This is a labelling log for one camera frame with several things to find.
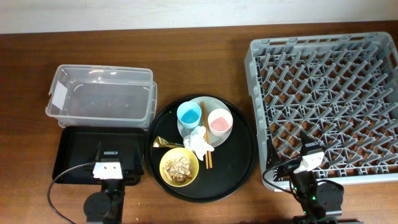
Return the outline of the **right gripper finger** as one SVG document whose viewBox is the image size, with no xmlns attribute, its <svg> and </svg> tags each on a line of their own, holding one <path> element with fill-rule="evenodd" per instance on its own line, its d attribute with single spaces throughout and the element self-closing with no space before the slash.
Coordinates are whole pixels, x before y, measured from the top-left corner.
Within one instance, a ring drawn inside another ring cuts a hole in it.
<svg viewBox="0 0 398 224">
<path fill-rule="evenodd" d="M 304 131 L 300 132 L 300 140 L 303 146 L 311 143 L 311 139 L 306 135 Z"/>
<path fill-rule="evenodd" d="M 276 148 L 273 145 L 272 139 L 267 139 L 267 168 L 274 167 L 280 164 L 280 157 Z"/>
</svg>

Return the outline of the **gold foil wrapper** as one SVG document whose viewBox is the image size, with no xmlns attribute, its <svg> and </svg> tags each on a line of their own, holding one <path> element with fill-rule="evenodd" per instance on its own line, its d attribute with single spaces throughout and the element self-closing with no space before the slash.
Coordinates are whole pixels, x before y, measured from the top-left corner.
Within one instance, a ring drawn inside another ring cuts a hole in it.
<svg viewBox="0 0 398 224">
<path fill-rule="evenodd" d="M 182 145 L 182 144 L 177 144 L 177 143 L 174 143 L 174 142 L 167 141 L 166 139 L 164 139 L 164 138 L 162 138 L 160 136 L 157 136 L 155 138 L 152 146 L 156 147 L 156 148 L 166 147 L 166 148 L 171 148 L 171 149 L 184 147 L 184 145 Z"/>
</svg>

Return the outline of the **pink cup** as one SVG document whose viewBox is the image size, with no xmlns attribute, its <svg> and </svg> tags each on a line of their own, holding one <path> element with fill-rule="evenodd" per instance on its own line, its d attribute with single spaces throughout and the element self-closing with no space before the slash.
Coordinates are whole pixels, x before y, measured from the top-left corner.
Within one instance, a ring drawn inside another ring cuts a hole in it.
<svg viewBox="0 0 398 224">
<path fill-rule="evenodd" d="M 232 128 L 232 114 L 225 109 L 213 110 L 208 116 L 208 124 L 213 135 L 223 136 Z"/>
</svg>

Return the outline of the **food scraps pile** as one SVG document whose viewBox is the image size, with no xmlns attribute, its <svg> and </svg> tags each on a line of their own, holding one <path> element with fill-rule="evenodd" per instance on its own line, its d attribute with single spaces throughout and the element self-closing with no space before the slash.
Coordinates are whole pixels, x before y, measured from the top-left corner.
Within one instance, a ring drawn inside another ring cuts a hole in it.
<svg viewBox="0 0 398 224">
<path fill-rule="evenodd" d="M 162 171 L 169 181 L 184 184 L 192 179 L 194 169 L 189 158 L 180 157 L 166 161 Z"/>
</svg>

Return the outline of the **yellow bowl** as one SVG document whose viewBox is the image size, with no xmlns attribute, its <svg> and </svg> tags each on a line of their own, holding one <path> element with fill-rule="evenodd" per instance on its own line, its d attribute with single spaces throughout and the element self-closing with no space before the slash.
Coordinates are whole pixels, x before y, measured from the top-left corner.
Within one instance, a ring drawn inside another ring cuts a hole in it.
<svg viewBox="0 0 398 224">
<path fill-rule="evenodd" d="M 194 169 L 192 179 L 186 181 L 184 184 L 177 184 L 175 182 L 169 181 L 162 171 L 162 168 L 164 167 L 166 161 L 171 160 L 171 159 L 180 158 L 180 157 L 189 158 L 191 160 L 191 163 L 192 163 L 193 169 Z M 175 149 L 171 149 L 171 150 L 167 151 L 163 155 L 163 157 L 161 158 L 160 164 L 159 164 L 159 171 L 160 171 L 161 178 L 167 184 L 171 185 L 172 187 L 185 187 L 185 186 L 191 184 L 196 179 L 196 177 L 198 175 L 198 171 L 199 171 L 199 162 L 198 162 L 196 155 L 192 151 L 185 149 L 185 148 L 181 148 L 181 147 L 175 148 Z"/>
</svg>

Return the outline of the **wooden chopstick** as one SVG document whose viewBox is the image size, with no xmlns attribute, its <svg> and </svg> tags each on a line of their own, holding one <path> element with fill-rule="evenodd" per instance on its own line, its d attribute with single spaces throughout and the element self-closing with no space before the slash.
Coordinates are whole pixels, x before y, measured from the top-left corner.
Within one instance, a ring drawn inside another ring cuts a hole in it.
<svg viewBox="0 0 398 224">
<path fill-rule="evenodd" d="M 206 121 L 207 121 L 207 128 L 208 128 L 208 144 L 210 144 L 208 118 L 206 119 Z M 211 157 L 211 152 L 210 151 L 208 151 L 208 156 L 209 156 L 209 162 L 210 162 L 210 168 L 209 169 L 212 169 L 213 168 L 213 163 L 212 163 L 212 157 Z"/>
<path fill-rule="evenodd" d="M 206 109 L 205 109 L 205 102 L 202 101 L 200 103 L 201 106 L 201 113 L 202 113 L 202 125 L 205 127 L 206 131 L 205 131 L 205 135 L 204 135 L 204 140 L 206 141 L 206 143 L 208 143 L 208 128 L 207 128 L 207 121 L 206 121 Z M 206 151 L 205 154 L 205 161 L 206 161 L 206 168 L 209 169 L 210 168 L 210 162 L 209 162 L 209 156 L 208 156 L 208 151 Z"/>
</svg>

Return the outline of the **white tissue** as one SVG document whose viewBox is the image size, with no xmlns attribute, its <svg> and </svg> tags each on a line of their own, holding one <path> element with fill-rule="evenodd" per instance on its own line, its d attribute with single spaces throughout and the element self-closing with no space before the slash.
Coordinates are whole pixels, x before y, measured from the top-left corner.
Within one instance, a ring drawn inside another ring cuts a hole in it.
<svg viewBox="0 0 398 224">
<path fill-rule="evenodd" d="M 183 145 L 185 149 L 189 149 L 195 153 L 197 158 L 203 161 L 205 154 L 213 152 L 213 146 L 205 141 L 206 128 L 204 126 L 197 126 L 193 131 L 183 138 Z"/>
</svg>

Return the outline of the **blue cup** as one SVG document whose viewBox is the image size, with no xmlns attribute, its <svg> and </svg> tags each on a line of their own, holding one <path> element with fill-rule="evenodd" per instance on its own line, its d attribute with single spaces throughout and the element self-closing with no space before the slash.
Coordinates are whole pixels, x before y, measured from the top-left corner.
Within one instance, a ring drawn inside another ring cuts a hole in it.
<svg viewBox="0 0 398 224">
<path fill-rule="evenodd" d="M 198 126 L 201 114 L 200 106 L 192 101 L 186 101 L 177 108 L 177 118 L 186 129 L 193 129 Z"/>
</svg>

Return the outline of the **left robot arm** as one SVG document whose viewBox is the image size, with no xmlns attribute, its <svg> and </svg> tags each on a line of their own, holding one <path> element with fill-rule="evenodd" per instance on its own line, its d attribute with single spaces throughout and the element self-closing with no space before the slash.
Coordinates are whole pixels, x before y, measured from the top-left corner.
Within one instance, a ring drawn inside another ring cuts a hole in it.
<svg viewBox="0 0 398 224">
<path fill-rule="evenodd" d="M 121 223 L 125 183 L 118 151 L 100 149 L 95 157 L 93 178 L 101 182 L 101 190 L 91 194 L 83 206 L 90 224 Z"/>
</svg>

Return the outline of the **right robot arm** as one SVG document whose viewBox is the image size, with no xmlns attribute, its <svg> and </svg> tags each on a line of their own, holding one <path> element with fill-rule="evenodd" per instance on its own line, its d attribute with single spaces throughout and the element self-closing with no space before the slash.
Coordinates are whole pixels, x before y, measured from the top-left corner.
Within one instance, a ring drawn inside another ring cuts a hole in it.
<svg viewBox="0 0 398 224">
<path fill-rule="evenodd" d="M 293 223 L 338 223 L 342 215 L 344 187 L 331 180 L 317 180 L 313 170 L 321 165 L 325 148 L 303 131 L 297 157 L 282 162 L 271 139 L 267 140 L 268 167 L 262 179 L 268 185 L 294 196 L 303 210 Z"/>
</svg>

